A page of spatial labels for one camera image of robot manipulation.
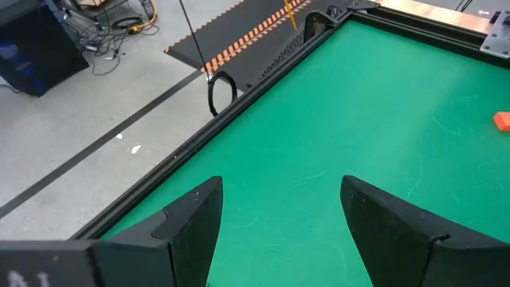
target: orange block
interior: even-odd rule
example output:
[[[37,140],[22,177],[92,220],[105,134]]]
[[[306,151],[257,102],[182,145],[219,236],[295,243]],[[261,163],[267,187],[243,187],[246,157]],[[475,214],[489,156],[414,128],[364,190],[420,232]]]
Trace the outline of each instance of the orange block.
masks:
[[[510,132],[510,112],[497,112],[494,123],[500,131]]]

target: concrete floor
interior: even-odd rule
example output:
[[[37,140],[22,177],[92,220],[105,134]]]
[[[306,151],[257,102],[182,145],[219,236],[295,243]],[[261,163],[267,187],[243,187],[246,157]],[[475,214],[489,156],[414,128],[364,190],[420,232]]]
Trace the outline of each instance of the concrete floor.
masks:
[[[241,0],[184,0],[195,29]],[[458,1],[423,0],[455,9]],[[503,0],[473,0],[469,12],[493,11]],[[0,206],[82,151],[194,69],[163,53],[189,30],[179,1],[156,0],[155,36],[128,38],[119,68],[103,77],[86,69],[42,98],[0,89]],[[140,10],[138,0],[131,6]],[[132,15],[122,6],[111,18]],[[110,61],[96,59],[97,70]],[[0,218],[0,239],[66,239],[212,119],[200,76],[32,198]],[[217,83],[218,106],[230,87]]]

